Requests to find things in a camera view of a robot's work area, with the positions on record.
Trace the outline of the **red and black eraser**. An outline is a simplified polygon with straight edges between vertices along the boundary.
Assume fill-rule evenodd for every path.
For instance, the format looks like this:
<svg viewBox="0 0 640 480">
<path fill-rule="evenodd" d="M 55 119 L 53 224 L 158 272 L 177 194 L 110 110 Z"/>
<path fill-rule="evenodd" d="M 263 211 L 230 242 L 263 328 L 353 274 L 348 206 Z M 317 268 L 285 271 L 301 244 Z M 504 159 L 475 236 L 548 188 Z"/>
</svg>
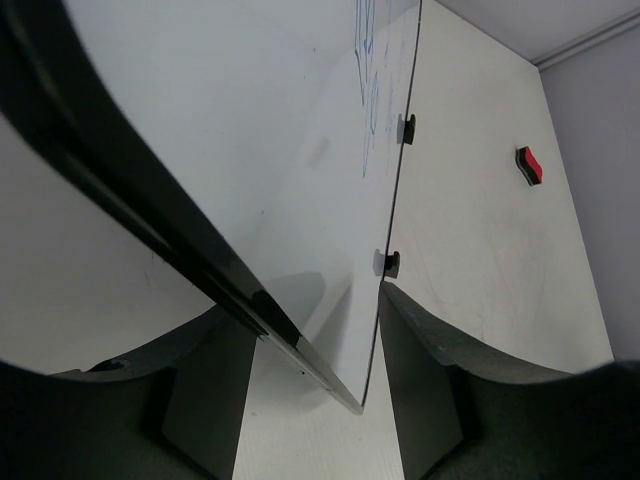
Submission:
<svg viewBox="0 0 640 480">
<path fill-rule="evenodd" d="M 542 184 L 543 168 L 528 146 L 516 150 L 515 162 L 518 169 L 530 186 L 537 186 Z"/>
</svg>

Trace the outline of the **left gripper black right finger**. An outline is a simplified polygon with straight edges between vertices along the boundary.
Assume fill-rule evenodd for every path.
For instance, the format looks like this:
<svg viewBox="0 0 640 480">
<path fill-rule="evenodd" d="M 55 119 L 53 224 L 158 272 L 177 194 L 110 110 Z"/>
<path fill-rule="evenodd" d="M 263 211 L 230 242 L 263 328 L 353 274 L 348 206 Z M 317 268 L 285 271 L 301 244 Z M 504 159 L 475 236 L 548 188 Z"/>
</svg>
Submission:
<svg viewBox="0 0 640 480">
<path fill-rule="evenodd" d="M 383 283 L 379 326 L 408 479 L 635 479 L 639 365 L 579 374 L 493 348 Z"/>
</svg>

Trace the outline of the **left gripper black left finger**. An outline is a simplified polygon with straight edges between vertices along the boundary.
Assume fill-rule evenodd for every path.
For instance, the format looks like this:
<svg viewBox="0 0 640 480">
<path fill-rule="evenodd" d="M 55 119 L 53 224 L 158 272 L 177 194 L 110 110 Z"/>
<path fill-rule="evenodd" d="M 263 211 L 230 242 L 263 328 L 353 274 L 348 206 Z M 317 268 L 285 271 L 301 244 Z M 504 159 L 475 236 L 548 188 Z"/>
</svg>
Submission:
<svg viewBox="0 0 640 480">
<path fill-rule="evenodd" d="M 1 367 L 5 479 L 229 479 L 255 335 L 221 308 L 88 371 Z"/>
</svg>

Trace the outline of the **black whiteboard foot near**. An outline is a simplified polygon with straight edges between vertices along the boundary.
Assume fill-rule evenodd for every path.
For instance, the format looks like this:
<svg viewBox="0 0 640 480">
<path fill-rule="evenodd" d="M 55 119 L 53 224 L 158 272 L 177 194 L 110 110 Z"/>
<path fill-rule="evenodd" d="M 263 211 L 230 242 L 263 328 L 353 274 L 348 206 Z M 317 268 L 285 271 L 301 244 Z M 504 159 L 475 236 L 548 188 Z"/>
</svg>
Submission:
<svg viewBox="0 0 640 480">
<path fill-rule="evenodd" d="M 373 270 L 378 277 L 396 279 L 399 274 L 401 256 L 398 251 L 392 254 L 383 254 L 379 249 L 374 252 Z"/>
</svg>

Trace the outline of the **white whiteboard with black rim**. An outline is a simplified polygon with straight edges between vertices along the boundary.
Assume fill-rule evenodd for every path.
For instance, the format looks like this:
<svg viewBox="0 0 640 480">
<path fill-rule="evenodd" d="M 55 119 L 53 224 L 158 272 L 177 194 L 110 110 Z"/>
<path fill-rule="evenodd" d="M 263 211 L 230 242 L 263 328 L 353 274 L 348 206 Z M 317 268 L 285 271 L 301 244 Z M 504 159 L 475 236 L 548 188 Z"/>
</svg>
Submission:
<svg viewBox="0 0 640 480">
<path fill-rule="evenodd" d="M 418 1 L 5 1 L 1 358 L 86 370 L 221 306 L 349 410 Z"/>
</svg>

